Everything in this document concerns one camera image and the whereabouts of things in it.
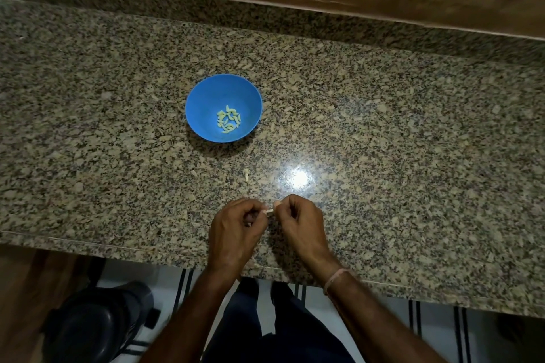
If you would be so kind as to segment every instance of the person's right arm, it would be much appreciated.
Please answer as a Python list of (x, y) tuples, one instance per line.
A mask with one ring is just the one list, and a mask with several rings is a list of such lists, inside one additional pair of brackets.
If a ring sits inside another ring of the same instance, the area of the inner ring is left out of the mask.
[[(288, 242), (323, 287), (342, 265), (328, 248), (322, 211), (294, 194), (274, 208)], [(334, 279), (328, 295), (368, 363), (445, 363), (350, 273)]]

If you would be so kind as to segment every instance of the plastic bowl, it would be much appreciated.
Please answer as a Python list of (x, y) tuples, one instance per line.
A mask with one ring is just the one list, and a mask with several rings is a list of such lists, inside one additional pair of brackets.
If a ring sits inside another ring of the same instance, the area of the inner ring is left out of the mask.
[[(240, 114), (240, 126), (228, 134), (217, 126), (217, 113), (225, 107)], [(191, 90), (185, 103), (185, 117), (191, 129), (212, 142), (233, 142), (257, 126), (263, 101), (257, 88), (237, 75), (222, 74), (203, 79)]]

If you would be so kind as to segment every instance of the dark blue pants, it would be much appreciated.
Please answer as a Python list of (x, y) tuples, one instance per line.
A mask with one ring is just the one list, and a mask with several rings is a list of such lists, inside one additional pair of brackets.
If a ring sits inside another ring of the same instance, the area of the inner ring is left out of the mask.
[(276, 334), (263, 337), (257, 317), (257, 297), (237, 290), (208, 344), (203, 363), (353, 362), (341, 341), (304, 307), (301, 300), (291, 295), (274, 303)]

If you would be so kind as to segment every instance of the bowl rim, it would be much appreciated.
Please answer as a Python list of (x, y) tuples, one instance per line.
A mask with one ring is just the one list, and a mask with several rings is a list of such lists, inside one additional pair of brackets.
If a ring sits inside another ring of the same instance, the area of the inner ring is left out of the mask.
[[(257, 118), (257, 121), (255, 122), (255, 124), (252, 126), (252, 128), (247, 132), (245, 133), (243, 136), (239, 136), (238, 138), (235, 138), (235, 139), (228, 139), (226, 138), (225, 141), (217, 141), (217, 140), (212, 140), (212, 139), (208, 139), (208, 138), (205, 138), (203, 136), (201, 136), (199, 133), (197, 133), (195, 131), (195, 129), (193, 128), (193, 126), (191, 126), (191, 122), (189, 122), (189, 119), (187, 119), (187, 103), (189, 101), (189, 97), (191, 96), (191, 94), (193, 93), (193, 91), (195, 90), (195, 88), (201, 84), (202, 82), (206, 81), (207, 79), (211, 79), (213, 77), (224, 77), (224, 76), (229, 76), (229, 77), (237, 77), (237, 78), (240, 78), (240, 79), (243, 79), (245, 80), (246, 82), (248, 82), (250, 85), (252, 85), (252, 87), (255, 89), (255, 91), (257, 92), (257, 95), (259, 96), (259, 105), (260, 105), (260, 110), (259, 110), (259, 118)], [(185, 111), (185, 120), (187, 122), (187, 124), (189, 125), (189, 127), (191, 128), (191, 130), (193, 132), (195, 132), (195, 134), (199, 137), (199, 138), (202, 138), (206, 141), (209, 141), (209, 142), (214, 142), (214, 143), (228, 143), (228, 142), (235, 142), (235, 141), (238, 141), (239, 139), (242, 139), (244, 137), (246, 137), (247, 135), (249, 135), (254, 129), (255, 127), (257, 126), (257, 124), (259, 123), (259, 121), (261, 120), (261, 116), (263, 114), (263, 98), (261, 96), (261, 92), (259, 91), (259, 89), (257, 89), (257, 86), (255, 86), (253, 83), (251, 83), (248, 79), (246, 79), (245, 77), (241, 77), (240, 75), (235, 75), (235, 74), (232, 74), (232, 73), (218, 73), (218, 74), (215, 74), (215, 75), (212, 75), (212, 76), (209, 76), (209, 77), (205, 77), (204, 79), (200, 80), (199, 82), (197, 82), (195, 84), (195, 86), (193, 88), (191, 88), (191, 91), (187, 94), (187, 98), (185, 99), (185, 107), (184, 107), (184, 111)]]

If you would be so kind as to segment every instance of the tiled floor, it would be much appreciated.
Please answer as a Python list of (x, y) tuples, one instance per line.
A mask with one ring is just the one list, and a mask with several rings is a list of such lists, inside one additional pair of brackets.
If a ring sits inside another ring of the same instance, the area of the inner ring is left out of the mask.
[[(192, 289), (200, 272), (176, 267), (154, 266), (120, 260), (108, 260), (99, 280), (100, 287), (115, 287), (137, 280), (153, 292), (155, 307), (161, 315), (155, 329), (141, 328), (129, 353), (115, 363), (134, 363), (149, 343), (167, 324), (185, 296)], [(219, 323), (223, 310), (238, 283), (231, 288), (216, 316), (211, 333)], [(274, 307), (269, 297), (271, 282), (259, 281), (257, 312), (263, 334), (274, 332)], [(290, 284), (292, 291), (305, 306), (346, 346), (357, 363), (364, 362), (348, 330), (330, 300), (317, 287)], [(511, 363), (543, 361), (545, 323), (525, 320), (526, 331), (517, 345), (503, 339), (496, 328), (496, 314), (460, 309), (440, 304), (420, 303), (403, 299), (382, 298), (383, 303), (415, 333), (422, 336), (449, 363)]]

